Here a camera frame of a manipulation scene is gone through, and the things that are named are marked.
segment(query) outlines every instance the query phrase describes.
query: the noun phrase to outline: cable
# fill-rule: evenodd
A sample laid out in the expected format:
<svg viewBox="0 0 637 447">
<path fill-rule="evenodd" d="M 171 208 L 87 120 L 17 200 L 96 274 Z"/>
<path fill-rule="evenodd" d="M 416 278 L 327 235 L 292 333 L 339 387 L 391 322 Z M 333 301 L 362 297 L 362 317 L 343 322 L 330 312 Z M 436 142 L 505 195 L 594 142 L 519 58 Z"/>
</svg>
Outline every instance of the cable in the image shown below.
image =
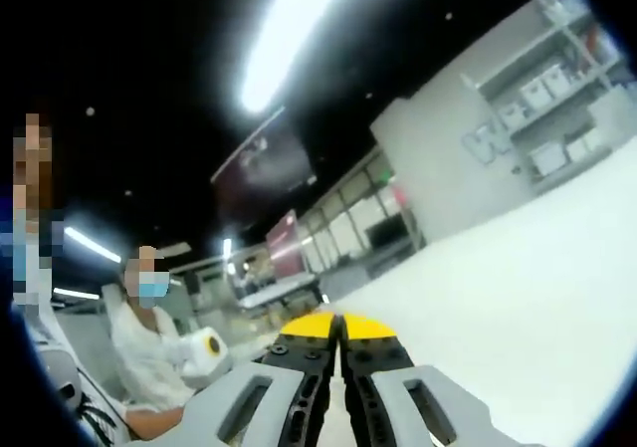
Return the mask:
<svg viewBox="0 0 637 447">
<path fill-rule="evenodd" d="M 114 406 L 110 403 L 110 401 L 106 398 L 106 396 L 102 393 L 102 389 L 100 387 L 97 387 L 96 384 L 93 382 L 93 380 L 89 377 L 88 374 L 86 374 L 83 370 L 81 370 L 78 367 L 78 372 L 84 376 L 84 379 L 86 379 L 89 384 L 93 387 L 93 389 L 95 389 L 98 394 L 102 397 L 102 399 L 104 400 L 104 402 L 106 403 L 106 405 L 108 407 L 110 407 L 110 410 L 112 410 L 115 413 L 115 416 L 117 416 L 117 418 L 121 421 L 121 423 L 123 425 L 126 426 L 126 428 L 130 431 L 130 433 L 135 436 L 137 439 L 141 440 L 142 437 L 135 431 L 135 429 L 133 429 L 132 427 L 130 427 L 130 424 L 128 424 L 128 422 L 126 422 L 120 415 L 119 412 L 117 412 L 117 409 L 114 408 Z"/>
</svg>

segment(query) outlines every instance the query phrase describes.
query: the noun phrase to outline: ceiling light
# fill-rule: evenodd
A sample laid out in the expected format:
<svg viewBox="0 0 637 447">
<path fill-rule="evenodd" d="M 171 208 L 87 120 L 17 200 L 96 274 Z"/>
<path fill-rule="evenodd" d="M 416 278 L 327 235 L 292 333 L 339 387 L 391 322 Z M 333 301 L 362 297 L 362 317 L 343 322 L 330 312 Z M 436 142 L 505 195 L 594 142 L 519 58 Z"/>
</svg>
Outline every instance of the ceiling light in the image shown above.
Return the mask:
<svg viewBox="0 0 637 447">
<path fill-rule="evenodd" d="M 223 240 L 223 259 L 229 260 L 231 254 L 232 254 L 232 240 L 230 238 L 226 238 L 225 240 Z"/>
<path fill-rule="evenodd" d="M 241 95 L 248 111 L 260 112 L 270 103 L 330 1 L 274 1 L 248 62 Z"/>
<path fill-rule="evenodd" d="M 89 248 L 90 250 L 95 251 L 99 255 L 102 255 L 105 258 L 109 258 L 111 261 L 115 261 L 116 263 L 121 262 L 120 256 L 116 255 L 112 251 L 107 250 L 105 247 L 100 246 L 98 243 L 96 243 L 95 241 L 87 237 L 86 235 L 83 235 L 75 228 L 72 228 L 70 226 L 66 227 L 64 229 L 64 234 L 69 236 L 69 238 L 72 238 L 73 240 L 77 241 L 81 245 L 85 246 L 86 248 Z"/>
<path fill-rule="evenodd" d="M 174 245 L 164 246 L 163 248 L 157 250 L 157 253 L 164 258 L 171 258 L 173 256 L 179 256 L 189 253 L 190 251 L 192 251 L 190 245 L 185 241 L 182 241 L 181 243 L 176 243 Z"/>
<path fill-rule="evenodd" d="M 82 291 L 63 290 L 61 288 L 54 288 L 53 292 L 56 295 L 71 296 L 73 298 L 82 298 L 84 300 L 98 300 L 100 298 L 99 295 L 94 295 L 93 293 L 84 293 Z"/>
</svg>

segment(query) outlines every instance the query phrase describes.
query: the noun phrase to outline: red display screen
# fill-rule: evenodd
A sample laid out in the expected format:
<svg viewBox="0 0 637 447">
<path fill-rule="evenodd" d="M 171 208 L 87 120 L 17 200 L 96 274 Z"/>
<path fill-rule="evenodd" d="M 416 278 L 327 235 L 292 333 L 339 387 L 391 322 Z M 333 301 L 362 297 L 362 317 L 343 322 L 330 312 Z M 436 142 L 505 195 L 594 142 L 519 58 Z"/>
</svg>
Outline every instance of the red display screen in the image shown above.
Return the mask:
<svg viewBox="0 0 637 447">
<path fill-rule="evenodd" d="M 284 216 L 266 235 L 270 259 L 277 279 L 297 275 L 306 270 L 301 242 L 294 211 Z"/>
<path fill-rule="evenodd" d="M 213 179 L 221 220 L 248 227 L 279 210 L 314 173 L 286 112 L 258 129 Z"/>
</svg>

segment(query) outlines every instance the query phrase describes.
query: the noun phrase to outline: desk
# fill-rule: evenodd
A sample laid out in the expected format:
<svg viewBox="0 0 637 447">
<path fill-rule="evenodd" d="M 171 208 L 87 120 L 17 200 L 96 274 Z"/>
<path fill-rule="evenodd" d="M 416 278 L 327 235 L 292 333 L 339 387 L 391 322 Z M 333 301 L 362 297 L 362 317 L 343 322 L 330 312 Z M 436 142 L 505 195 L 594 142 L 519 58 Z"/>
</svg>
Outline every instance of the desk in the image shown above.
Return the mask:
<svg viewBox="0 0 637 447">
<path fill-rule="evenodd" d="M 300 276 L 290 277 L 288 280 L 282 280 L 279 283 L 267 286 L 254 295 L 249 295 L 240 300 L 238 302 L 238 306 L 242 310 L 265 308 L 276 302 L 281 302 L 285 306 L 286 297 L 301 291 L 311 291 L 315 295 L 317 302 L 319 304 L 322 303 L 319 279 L 316 275 L 303 274 Z"/>
</svg>

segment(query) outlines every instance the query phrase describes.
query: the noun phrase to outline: window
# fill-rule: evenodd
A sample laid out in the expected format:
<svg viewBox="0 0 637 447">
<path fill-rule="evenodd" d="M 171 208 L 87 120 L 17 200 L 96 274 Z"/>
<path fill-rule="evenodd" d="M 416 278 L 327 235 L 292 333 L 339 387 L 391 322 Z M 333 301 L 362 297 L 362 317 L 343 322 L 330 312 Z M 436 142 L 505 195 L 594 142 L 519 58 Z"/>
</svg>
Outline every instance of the window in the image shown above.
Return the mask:
<svg viewBox="0 0 637 447">
<path fill-rule="evenodd" d="M 346 213 L 341 213 L 329 224 L 336 246 L 341 255 L 359 256 L 364 247 L 360 246 L 354 227 Z"/>
<path fill-rule="evenodd" d="M 327 264 L 325 267 L 329 268 L 333 266 L 338 259 L 338 253 L 336 253 L 336 248 L 334 247 L 329 233 L 327 233 L 326 230 L 321 230 L 314 234 L 314 238 L 317 243 L 317 248 L 322 255 L 322 259 Z"/>
<path fill-rule="evenodd" d="M 360 233 L 365 248 L 368 248 L 370 244 L 366 235 L 366 230 L 385 219 L 385 213 L 382 206 L 380 206 L 380 203 L 378 203 L 375 196 L 369 196 L 359 200 L 350 208 L 349 212 L 351 213 L 351 217 L 358 229 L 358 233 Z"/>
<path fill-rule="evenodd" d="M 308 228 L 310 228 L 310 230 L 317 231 L 322 227 L 322 224 L 323 219 L 320 216 L 320 213 L 313 213 L 312 215 L 310 215 L 310 218 L 308 220 Z"/>
<path fill-rule="evenodd" d="M 302 243 L 303 251 L 306 256 L 306 260 L 308 260 L 308 265 L 310 265 L 310 269 L 315 273 L 324 271 L 324 266 L 320 260 L 315 239 L 308 231 L 308 228 L 303 225 L 299 225 L 299 241 Z"/>
<path fill-rule="evenodd" d="M 344 208 L 345 207 L 342 204 L 340 196 L 338 196 L 338 193 L 335 193 L 330 198 L 328 198 L 325 204 L 322 206 L 322 212 L 325 215 L 325 218 L 331 221 L 336 218 L 338 214 L 342 213 Z"/>
<path fill-rule="evenodd" d="M 306 258 L 308 259 L 310 269 L 314 273 L 321 273 L 322 271 L 324 271 L 324 266 L 322 265 L 322 261 L 320 260 L 319 251 L 317 250 L 317 245 L 314 238 L 305 243 L 303 249 L 306 253 Z"/>
<path fill-rule="evenodd" d="M 363 172 L 354 175 L 347 183 L 340 189 L 342 197 L 345 203 L 348 205 L 359 200 L 371 187 L 369 178 Z"/>
</svg>

